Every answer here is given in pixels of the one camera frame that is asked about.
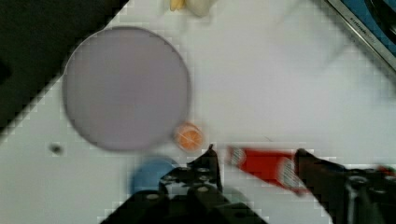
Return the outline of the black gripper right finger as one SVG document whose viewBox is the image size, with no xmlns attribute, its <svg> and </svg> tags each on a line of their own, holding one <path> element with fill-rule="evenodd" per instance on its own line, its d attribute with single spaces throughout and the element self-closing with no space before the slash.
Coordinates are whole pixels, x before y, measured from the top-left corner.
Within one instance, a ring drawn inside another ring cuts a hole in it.
<svg viewBox="0 0 396 224">
<path fill-rule="evenodd" d="M 295 173 L 332 219 L 332 224 L 396 224 L 395 173 L 383 167 L 347 169 L 303 148 Z"/>
</svg>

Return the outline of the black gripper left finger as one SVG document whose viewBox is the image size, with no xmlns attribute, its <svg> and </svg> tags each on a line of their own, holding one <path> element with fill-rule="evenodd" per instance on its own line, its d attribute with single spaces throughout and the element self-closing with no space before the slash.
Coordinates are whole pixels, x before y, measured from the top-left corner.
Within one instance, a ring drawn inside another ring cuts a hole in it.
<svg viewBox="0 0 396 224">
<path fill-rule="evenodd" d="M 177 167 L 165 174 L 159 181 L 159 191 L 170 199 L 185 196 L 191 189 L 209 186 L 219 191 L 223 190 L 219 171 L 219 158 L 210 144 L 204 154 L 186 167 Z"/>
</svg>

